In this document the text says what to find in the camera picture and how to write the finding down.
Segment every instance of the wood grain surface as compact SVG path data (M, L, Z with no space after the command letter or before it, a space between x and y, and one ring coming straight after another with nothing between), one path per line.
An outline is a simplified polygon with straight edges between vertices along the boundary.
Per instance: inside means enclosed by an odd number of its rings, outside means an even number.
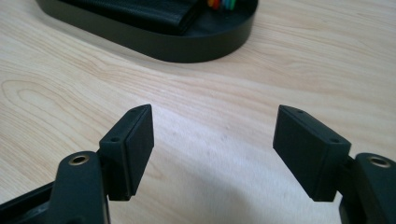
M151 104L155 147L113 223L340 223L340 195L313 203L272 149L277 107L396 160L396 3L262 0L242 48L180 64L1 0L0 83L0 203Z

